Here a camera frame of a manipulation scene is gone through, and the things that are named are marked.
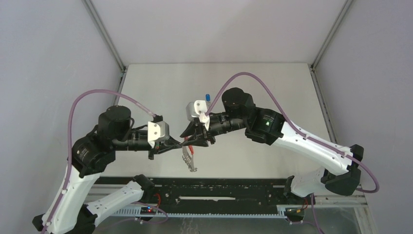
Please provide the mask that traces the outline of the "red tag keyring with chain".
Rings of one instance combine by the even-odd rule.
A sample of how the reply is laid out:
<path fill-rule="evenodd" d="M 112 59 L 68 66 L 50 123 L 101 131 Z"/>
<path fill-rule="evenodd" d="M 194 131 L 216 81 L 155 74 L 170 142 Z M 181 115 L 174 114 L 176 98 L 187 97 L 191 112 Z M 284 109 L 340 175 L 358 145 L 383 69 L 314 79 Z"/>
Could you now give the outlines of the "red tag keyring with chain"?
<path fill-rule="evenodd" d="M 197 172 L 198 169 L 194 165 L 194 148 L 192 145 L 182 147 L 182 159 L 190 172 Z"/>

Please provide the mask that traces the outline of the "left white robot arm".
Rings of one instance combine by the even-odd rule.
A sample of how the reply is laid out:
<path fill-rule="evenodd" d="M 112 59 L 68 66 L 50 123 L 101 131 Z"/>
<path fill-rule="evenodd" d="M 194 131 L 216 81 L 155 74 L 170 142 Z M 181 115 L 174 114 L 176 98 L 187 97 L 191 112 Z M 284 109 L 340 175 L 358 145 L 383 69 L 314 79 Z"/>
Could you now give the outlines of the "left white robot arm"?
<path fill-rule="evenodd" d="M 134 202 L 148 203 L 154 197 L 154 183 L 144 175 L 134 176 L 119 190 L 94 202 L 85 199 L 118 151 L 146 151 L 154 155 L 180 149 L 181 143 L 169 135 L 169 125 L 155 116 L 146 125 L 134 127 L 131 111 L 112 106 L 98 123 L 72 146 L 67 175 L 49 210 L 33 218 L 41 233 L 91 234 L 116 211 Z"/>

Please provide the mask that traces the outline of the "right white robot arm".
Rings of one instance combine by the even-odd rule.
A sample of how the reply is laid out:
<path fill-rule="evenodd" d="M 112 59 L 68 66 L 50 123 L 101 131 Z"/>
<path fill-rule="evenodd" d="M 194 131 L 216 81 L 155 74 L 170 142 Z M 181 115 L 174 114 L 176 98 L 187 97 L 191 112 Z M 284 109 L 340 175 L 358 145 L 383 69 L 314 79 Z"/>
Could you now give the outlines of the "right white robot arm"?
<path fill-rule="evenodd" d="M 240 88 L 224 91 L 221 100 L 225 109 L 221 113 L 208 113 L 204 100 L 187 105 L 189 125 L 181 133 L 185 146 L 207 147 L 215 143 L 216 136 L 244 130 L 253 142 L 292 150 L 320 165 L 315 171 L 287 179 L 283 191 L 286 202 L 295 204 L 302 197 L 324 190 L 342 196 L 356 191 L 363 147 L 336 145 L 301 128 L 293 128 L 282 114 L 257 107 L 252 95 Z"/>

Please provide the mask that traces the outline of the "small circuit board with leds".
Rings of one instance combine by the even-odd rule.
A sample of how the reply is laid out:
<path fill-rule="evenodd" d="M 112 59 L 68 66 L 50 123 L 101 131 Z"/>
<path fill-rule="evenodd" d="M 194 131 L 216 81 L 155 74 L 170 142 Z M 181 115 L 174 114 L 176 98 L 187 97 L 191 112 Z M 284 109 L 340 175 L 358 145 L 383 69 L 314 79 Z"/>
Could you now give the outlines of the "small circuit board with leds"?
<path fill-rule="evenodd" d="M 142 207 L 140 210 L 141 215 L 156 215 L 157 210 L 152 207 Z"/>

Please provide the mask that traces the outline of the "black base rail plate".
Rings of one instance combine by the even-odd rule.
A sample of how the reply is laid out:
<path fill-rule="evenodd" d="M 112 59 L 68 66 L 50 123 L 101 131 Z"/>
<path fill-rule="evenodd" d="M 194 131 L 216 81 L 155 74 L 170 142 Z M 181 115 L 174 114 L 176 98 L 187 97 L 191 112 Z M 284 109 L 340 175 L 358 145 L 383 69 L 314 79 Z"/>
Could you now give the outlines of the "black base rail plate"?
<path fill-rule="evenodd" d="M 270 214 L 277 207 L 308 207 L 311 198 L 286 192 L 287 179 L 152 177 L 143 202 L 167 213 Z"/>

